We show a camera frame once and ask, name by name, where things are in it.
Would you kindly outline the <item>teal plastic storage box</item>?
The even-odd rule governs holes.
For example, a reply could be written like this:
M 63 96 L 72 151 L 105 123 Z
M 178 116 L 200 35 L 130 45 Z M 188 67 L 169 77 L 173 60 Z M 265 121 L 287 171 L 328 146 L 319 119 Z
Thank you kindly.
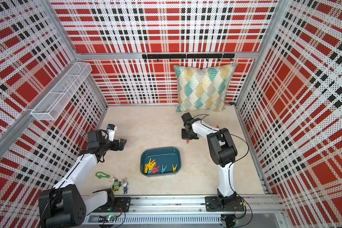
M 149 162 L 149 160 L 155 160 L 156 165 L 160 166 L 159 171 L 156 174 L 145 174 L 144 167 L 145 164 Z M 173 172 L 172 164 L 177 164 L 176 172 Z M 167 165 L 167 169 L 165 173 L 161 173 L 162 165 Z M 146 150 L 142 153 L 140 158 L 140 172 L 142 175 L 146 177 L 155 177 L 155 176 L 164 176 L 177 174 L 181 169 L 181 153 L 175 147 L 163 147 L 163 148 L 154 148 Z

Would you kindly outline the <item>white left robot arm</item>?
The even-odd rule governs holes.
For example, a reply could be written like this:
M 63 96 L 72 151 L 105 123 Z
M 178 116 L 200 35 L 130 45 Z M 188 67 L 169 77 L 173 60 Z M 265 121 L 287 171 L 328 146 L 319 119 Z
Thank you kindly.
M 106 130 L 88 132 L 88 142 L 74 166 L 51 189 L 39 196 L 40 227 L 72 228 L 82 225 L 87 215 L 101 206 L 116 208 L 112 188 L 95 191 L 84 199 L 78 186 L 83 184 L 90 171 L 104 162 L 104 156 L 111 151 L 122 151 L 127 140 L 114 139 L 117 127 L 109 124 Z

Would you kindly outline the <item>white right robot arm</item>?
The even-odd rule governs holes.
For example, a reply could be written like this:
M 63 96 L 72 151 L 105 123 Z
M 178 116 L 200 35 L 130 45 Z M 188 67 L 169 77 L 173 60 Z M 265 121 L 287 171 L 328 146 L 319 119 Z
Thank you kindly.
M 190 113 L 181 116 L 183 126 L 181 137 L 183 140 L 198 140 L 199 137 L 207 139 L 212 161 L 218 166 L 219 184 L 217 188 L 218 199 L 221 204 L 228 204 L 237 197 L 233 187 L 232 171 L 238 155 L 237 147 L 228 129 L 214 128 Z

